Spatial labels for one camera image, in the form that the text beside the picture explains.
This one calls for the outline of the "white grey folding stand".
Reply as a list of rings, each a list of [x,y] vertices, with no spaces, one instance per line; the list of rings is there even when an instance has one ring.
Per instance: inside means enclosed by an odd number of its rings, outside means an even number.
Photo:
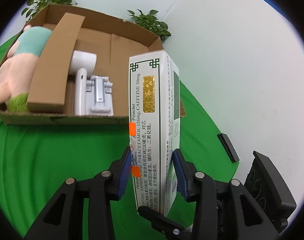
[[[107,76],[92,75],[86,83],[86,114],[113,116],[113,83]]]

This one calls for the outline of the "long brown cardboard box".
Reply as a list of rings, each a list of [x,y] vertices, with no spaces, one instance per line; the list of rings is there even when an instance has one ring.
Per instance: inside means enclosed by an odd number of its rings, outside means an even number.
[[[84,16],[65,13],[58,24],[44,24],[52,34],[36,64],[27,99],[29,111],[64,111],[71,57],[84,20]]]

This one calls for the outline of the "pig plush toy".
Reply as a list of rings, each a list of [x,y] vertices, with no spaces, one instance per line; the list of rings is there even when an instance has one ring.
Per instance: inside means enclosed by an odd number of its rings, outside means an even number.
[[[27,98],[36,68],[52,31],[27,25],[0,67],[0,105],[10,112],[27,112]]]

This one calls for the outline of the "white green medicine box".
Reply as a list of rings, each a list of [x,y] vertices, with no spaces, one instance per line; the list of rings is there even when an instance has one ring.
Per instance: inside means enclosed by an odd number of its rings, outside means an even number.
[[[136,206],[167,216],[176,198],[172,153],[180,147],[180,74],[164,50],[129,59],[129,138]]]

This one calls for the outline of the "white hair dryer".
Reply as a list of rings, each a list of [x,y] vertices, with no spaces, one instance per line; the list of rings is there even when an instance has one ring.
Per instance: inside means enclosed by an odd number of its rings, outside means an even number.
[[[74,50],[71,57],[69,75],[75,77],[74,82],[74,114],[86,114],[86,85],[92,75],[97,55],[86,51]]]

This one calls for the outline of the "right potted green plant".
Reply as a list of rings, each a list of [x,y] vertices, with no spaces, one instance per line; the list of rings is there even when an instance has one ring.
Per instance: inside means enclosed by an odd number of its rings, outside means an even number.
[[[162,43],[171,37],[172,34],[168,30],[168,24],[156,17],[158,10],[152,9],[147,14],[144,14],[140,9],[137,9],[137,11],[139,12],[138,15],[134,11],[128,10],[133,23],[157,35]]]

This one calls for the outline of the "potted green plant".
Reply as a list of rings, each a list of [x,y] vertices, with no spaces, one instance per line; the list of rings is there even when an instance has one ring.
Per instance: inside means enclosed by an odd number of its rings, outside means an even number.
[[[158,10],[152,9],[147,14],[144,14],[140,9],[137,9],[137,11],[139,12],[138,15],[134,11],[128,10],[133,23],[157,35],[162,43],[171,37],[172,34],[168,30],[168,24],[156,17]]]
[[[26,22],[29,22],[49,4],[76,6],[78,3],[75,0],[28,0],[21,11],[21,16],[24,16]]]

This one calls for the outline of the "left potted green plant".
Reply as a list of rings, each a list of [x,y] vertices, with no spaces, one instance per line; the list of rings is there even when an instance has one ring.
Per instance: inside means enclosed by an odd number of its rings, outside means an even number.
[[[26,22],[29,22],[49,4],[76,6],[78,3],[75,0],[28,0],[21,11],[21,16],[24,16]]]

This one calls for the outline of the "black wall-mounted bar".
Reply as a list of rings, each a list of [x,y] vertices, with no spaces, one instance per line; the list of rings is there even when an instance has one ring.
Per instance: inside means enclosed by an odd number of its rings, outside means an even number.
[[[220,140],[223,148],[225,149],[230,161],[232,163],[236,163],[238,161],[240,161],[237,152],[234,148],[234,146],[232,145],[232,142],[230,141],[228,135],[224,134],[224,133],[220,133],[217,135],[218,139]]]

